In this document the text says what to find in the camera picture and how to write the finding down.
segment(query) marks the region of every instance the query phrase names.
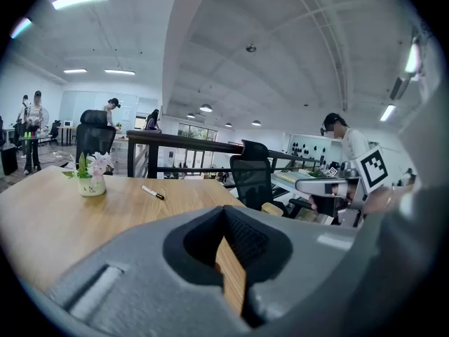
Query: floor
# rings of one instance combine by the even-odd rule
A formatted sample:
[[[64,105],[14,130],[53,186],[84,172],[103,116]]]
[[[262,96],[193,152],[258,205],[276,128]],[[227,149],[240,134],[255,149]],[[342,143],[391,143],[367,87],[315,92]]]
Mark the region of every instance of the floor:
[[[114,162],[114,176],[128,176],[128,155],[127,149],[122,147],[112,152],[112,158]],[[45,144],[39,147],[39,161],[41,167],[44,169],[48,166],[62,166],[63,164],[71,161],[71,157],[76,154],[76,146],[61,146],[61,144],[52,145]],[[12,185],[25,179],[27,176],[25,172],[25,159],[21,158],[22,150],[17,152],[18,170],[8,176],[0,178],[0,193],[8,189]]]

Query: railing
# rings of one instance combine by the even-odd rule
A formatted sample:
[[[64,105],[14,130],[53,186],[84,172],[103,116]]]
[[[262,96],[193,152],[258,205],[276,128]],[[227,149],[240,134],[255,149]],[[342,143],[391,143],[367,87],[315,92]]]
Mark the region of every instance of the railing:
[[[216,143],[215,141],[207,140],[197,140],[195,138],[186,138],[183,136],[166,135],[164,133],[154,133],[152,131],[143,130],[129,130],[126,132],[128,137],[128,177],[135,177],[135,168],[138,162],[145,156],[148,152],[148,164],[143,164],[140,167],[137,176],[140,176],[143,172],[148,178],[157,178],[158,172],[172,173],[172,172],[186,172],[186,173],[208,173],[208,172],[231,172],[230,168],[176,168],[176,167],[158,167],[157,159],[159,153],[159,146],[166,147],[177,147],[188,150],[197,151],[211,151],[211,152],[224,152],[227,154],[241,154],[243,151],[242,146],[230,145],[227,143]],[[138,157],[135,158],[135,146],[137,144],[147,145]],[[272,161],[272,173],[278,170],[293,170],[297,169],[297,166],[289,166],[294,164],[289,164],[286,167],[276,167],[277,161],[279,159],[286,159],[291,161],[302,161],[302,167],[306,162],[313,164],[313,169],[319,161],[314,159],[305,159],[303,157],[293,156],[289,154],[284,154],[277,151],[269,151],[269,157],[273,159]]]

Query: wooden desk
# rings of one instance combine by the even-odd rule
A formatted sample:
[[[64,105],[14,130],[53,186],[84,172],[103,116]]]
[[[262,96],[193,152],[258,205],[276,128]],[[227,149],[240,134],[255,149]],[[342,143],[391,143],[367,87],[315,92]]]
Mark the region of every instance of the wooden desk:
[[[72,130],[76,130],[76,127],[74,126],[58,126],[58,129],[61,129],[61,145],[64,146],[64,130],[65,130],[65,137],[67,142],[65,143],[66,146],[69,144],[72,144]]]
[[[49,166],[0,194],[4,251],[18,276],[42,291],[128,228],[206,207],[243,206],[215,180],[105,176],[106,194],[82,197],[77,181],[61,171]],[[165,200],[148,195],[142,185]],[[217,262],[224,274],[224,295],[235,311],[240,311],[245,272],[225,239]]]

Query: ceiling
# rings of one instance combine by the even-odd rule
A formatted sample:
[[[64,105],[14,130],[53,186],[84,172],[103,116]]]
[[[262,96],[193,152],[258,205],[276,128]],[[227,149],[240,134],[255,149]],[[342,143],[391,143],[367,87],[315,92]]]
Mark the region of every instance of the ceiling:
[[[12,40],[10,52],[59,82],[144,84],[161,94],[166,31],[174,0],[107,0],[57,11],[39,0],[33,25]],[[64,74],[85,68],[88,74]],[[131,70],[134,77],[104,73]]]
[[[379,122],[410,51],[412,26],[401,0],[205,4],[182,49],[169,115],[193,112],[195,121],[234,128],[259,119],[265,128],[297,131],[341,112],[357,126],[397,131],[420,104],[411,82],[388,122]],[[248,53],[248,44],[256,52]],[[204,103],[212,113],[199,110]]]

